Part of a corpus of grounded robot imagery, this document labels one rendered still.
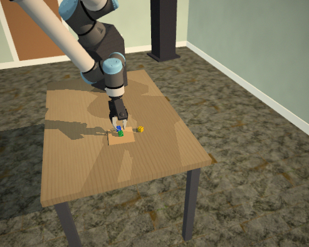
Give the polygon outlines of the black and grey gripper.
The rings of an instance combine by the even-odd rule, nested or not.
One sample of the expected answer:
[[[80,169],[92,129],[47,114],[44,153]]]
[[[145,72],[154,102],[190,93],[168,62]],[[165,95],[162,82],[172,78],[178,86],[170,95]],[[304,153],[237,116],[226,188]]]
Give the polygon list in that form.
[[[117,124],[116,124],[116,121],[117,121],[117,114],[116,114],[116,111],[115,111],[115,107],[114,107],[114,104],[113,104],[113,100],[115,99],[120,99],[123,95],[119,96],[119,97],[111,97],[109,96],[109,98],[111,98],[112,100],[108,101],[108,104],[109,104],[109,109],[110,109],[110,114],[109,114],[109,118],[110,118],[110,121],[115,129],[115,131],[117,131]],[[127,113],[127,119],[128,119],[128,112],[127,112],[127,109],[125,109],[126,113]],[[123,129],[125,130],[125,127],[126,127],[126,124],[127,124],[127,119],[123,120]]]

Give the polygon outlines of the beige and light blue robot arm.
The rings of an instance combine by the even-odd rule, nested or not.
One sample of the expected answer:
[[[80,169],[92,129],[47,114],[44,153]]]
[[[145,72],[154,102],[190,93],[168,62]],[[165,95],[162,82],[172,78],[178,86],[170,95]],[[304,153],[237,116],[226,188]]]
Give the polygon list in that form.
[[[119,97],[124,94],[125,57],[121,53],[114,52],[108,58],[96,63],[43,0],[10,1],[18,3],[69,57],[81,71],[81,77],[87,84],[93,84],[105,78],[105,90],[108,96]],[[103,39],[106,32],[104,25],[97,19],[118,7],[117,0],[63,0],[58,12],[78,35],[80,43],[84,47],[92,47]],[[113,100],[113,104],[118,120],[127,119],[122,98]]]

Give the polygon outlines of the tan flat mat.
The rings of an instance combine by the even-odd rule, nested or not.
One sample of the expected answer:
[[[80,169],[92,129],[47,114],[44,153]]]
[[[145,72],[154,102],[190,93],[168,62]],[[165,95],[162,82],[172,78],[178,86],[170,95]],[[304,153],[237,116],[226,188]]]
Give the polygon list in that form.
[[[109,145],[135,142],[132,127],[126,127],[125,130],[121,128],[121,130],[123,131],[123,136],[121,137],[118,136],[118,132],[115,129],[108,130]]]

